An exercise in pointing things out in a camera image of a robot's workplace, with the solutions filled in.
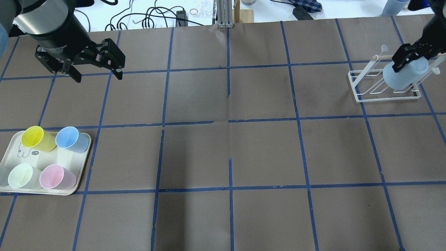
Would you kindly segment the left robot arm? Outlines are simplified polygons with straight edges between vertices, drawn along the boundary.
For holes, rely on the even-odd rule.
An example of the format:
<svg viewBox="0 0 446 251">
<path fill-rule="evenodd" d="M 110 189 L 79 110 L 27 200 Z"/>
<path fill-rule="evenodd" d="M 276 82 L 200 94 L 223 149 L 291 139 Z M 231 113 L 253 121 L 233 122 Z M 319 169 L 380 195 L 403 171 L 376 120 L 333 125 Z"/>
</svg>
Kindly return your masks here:
<svg viewBox="0 0 446 251">
<path fill-rule="evenodd" d="M 76 65 L 91 64 L 110 70 L 121 80 L 125 55 L 106 38 L 99 44 L 74 15 L 75 0 L 2 0 L 1 55 L 9 45 L 14 25 L 38 44 L 35 58 L 51 73 L 70 76 L 77 83 L 82 75 Z"/>
</svg>

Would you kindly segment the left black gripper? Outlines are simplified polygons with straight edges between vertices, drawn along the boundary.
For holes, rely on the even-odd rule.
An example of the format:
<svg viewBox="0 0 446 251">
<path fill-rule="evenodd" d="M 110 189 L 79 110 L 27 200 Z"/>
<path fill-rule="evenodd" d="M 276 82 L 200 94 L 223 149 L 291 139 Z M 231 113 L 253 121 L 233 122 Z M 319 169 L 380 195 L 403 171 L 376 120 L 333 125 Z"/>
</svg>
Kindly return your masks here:
<svg viewBox="0 0 446 251">
<path fill-rule="evenodd" d="M 91 64 L 110 70 L 121 81 L 125 55 L 106 38 L 97 44 L 74 15 L 74 3 L 18 3 L 16 25 L 38 44 L 35 58 L 51 73 L 81 83 L 75 65 Z"/>
</svg>

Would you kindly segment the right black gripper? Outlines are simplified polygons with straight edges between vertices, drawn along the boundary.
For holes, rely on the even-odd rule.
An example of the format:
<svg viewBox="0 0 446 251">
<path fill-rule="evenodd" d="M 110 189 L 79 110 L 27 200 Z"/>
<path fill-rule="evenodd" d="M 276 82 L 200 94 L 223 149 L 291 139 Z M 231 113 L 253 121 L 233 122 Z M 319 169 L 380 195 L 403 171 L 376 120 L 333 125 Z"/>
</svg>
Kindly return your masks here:
<svg viewBox="0 0 446 251">
<path fill-rule="evenodd" d="M 422 36 L 413 44 L 401 45 L 392 56 L 393 70 L 399 73 L 414 60 L 431 59 L 446 50 L 445 0 L 410 0 L 409 11 L 417 11 L 430 7 L 433 18 L 423 28 Z"/>
</svg>

